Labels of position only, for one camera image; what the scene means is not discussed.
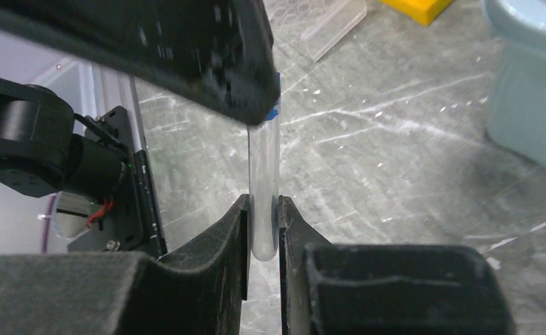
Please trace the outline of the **yellow test tube rack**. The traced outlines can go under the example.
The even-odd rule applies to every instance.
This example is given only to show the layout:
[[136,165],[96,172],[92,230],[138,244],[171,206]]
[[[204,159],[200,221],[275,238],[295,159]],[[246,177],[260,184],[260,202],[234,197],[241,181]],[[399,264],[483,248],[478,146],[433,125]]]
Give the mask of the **yellow test tube rack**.
[[380,2],[427,27],[453,0],[380,0]]

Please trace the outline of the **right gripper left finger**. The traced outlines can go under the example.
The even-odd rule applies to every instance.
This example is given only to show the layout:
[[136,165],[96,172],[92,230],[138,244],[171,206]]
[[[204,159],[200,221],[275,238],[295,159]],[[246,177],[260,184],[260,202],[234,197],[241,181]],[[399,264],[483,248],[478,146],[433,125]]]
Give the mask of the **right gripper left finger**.
[[248,197],[159,259],[141,252],[0,255],[0,334],[238,334]]

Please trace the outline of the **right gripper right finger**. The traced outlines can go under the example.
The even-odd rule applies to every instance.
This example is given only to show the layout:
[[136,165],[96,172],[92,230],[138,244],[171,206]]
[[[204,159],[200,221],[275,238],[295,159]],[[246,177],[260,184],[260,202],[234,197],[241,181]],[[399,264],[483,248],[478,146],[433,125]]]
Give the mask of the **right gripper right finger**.
[[514,334],[486,258],[440,244],[333,244],[279,199],[284,334]]

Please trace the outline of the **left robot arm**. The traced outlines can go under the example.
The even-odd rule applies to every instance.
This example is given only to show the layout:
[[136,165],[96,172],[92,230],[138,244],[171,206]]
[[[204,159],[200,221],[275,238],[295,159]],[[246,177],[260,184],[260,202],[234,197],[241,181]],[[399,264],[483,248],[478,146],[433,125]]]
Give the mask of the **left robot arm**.
[[[262,1],[0,1],[0,31],[167,89],[247,126],[280,94]],[[0,183],[31,197],[100,200],[131,150],[93,119],[101,143],[73,133],[73,108],[51,90],[0,78]]]

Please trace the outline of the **teal plastic bin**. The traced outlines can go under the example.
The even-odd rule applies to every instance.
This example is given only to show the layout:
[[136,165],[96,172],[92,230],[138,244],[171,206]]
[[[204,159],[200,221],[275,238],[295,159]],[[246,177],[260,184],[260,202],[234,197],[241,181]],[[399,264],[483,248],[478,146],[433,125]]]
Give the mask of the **teal plastic bin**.
[[489,96],[487,132],[497,144],[546,167],[546,1],[483,1],[503,40]]

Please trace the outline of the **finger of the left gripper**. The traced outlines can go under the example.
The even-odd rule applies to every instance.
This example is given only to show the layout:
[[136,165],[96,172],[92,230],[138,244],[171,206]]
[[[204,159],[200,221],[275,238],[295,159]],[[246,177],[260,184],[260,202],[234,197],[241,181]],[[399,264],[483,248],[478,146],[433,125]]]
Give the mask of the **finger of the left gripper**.
[[262,1],[0,1],[0,30],[247,126],[263,123],[280,96]]

